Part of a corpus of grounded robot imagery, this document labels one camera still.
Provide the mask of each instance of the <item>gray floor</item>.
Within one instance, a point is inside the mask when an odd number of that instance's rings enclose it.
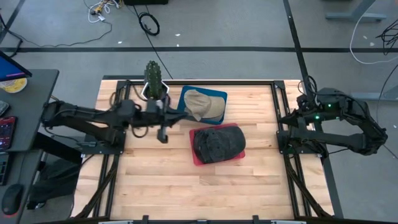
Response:
[[[86,0],[88,4],[97,3]],[[11,16],[19,0],[1,1],[5,20]],[[350,11],[359,1],[291,0],[290,5],[302,47],[349,46],[354,23],[328,21],[326,12]],[[161,25],[160,35],[151,37],[156,47],[293,47],[289,24],[282,1],[272,0],[170,0],[165,6],[149,6]],[[398,3],[377,1],[369,12],[381,12],[387,20],[361,24],[354,47],[381,47],[375,39],[397,19]],[[74,47],[150,47],[135,15],[125,7],[111,7],[104,15],[113,31],[103,39]],[[39,44],[70,44],[98,37],[109,29],[107,24],[90,24],[83,1],[26,0],[11,30]],[[0,47],[13,47],[16,40],[7,35]],[[23,47],[35,47],[24,43]],[[289,52],[160,52],[160,57],[174,78],[263,78],[301,79],[297,56]],[[356,54],[362,61],[386,60],[382,53]],[[380,91],[398,60],[391,63],[361,65],[349,53],[305,53],[308,73],[320,87],[332,86],[348,94],[357,91]],[[103,75],[140,75],[153,52],[62,52],[21,53],[15,59],[26,68],[56,68],[60,76],[54,95],[71,103],[94,106]],[[386,89],[398,85],[394,75]],[[369,103],[375,112],[375,103]],[[396,148],[398,117],[396,103],[381,103],[379,123],[387,128],[387,146]],[[339,122],[323,125],[331,133],[353,133],[357,129]],[[59,128],[60,134],[81,133]],[[398,160],[384,148],[373,156],[350,152],[331,156],[338,193],[346,218],[397,221]],[[53,212],[48,206],[25,213],[24,223],[61,220],[68,214],[70,197],[55,199],[65,212]]]

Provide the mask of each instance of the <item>baseball cap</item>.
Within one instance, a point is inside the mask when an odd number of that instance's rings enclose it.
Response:
[[[242,130],[237,126],[195,131],[193,149],[204,164],[236,157],[246,147]]]
[[[225,100],[219,96],[208,96],[197,90],[188,90],[184,94],[187,112],[197,121],[202,118],[215,118],[224,113]]]

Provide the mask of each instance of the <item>beige cap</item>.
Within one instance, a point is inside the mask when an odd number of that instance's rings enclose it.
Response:
[[[188,90],[184,94],[184,102],[188,112],[197,120],[214,118],[222,115],[225,100],[219,96],[208,96],[196,90]]]

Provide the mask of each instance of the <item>black knit hat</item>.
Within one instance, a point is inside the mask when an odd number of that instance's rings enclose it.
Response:
[[[236,157],[246,147],[246,140],[239,127],[195,131],[193,148],[204,164],[221,162]]]

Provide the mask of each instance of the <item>monitor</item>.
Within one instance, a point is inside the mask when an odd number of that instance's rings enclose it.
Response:
[[[0,51],[0,82],[31,76],[28,70]]]

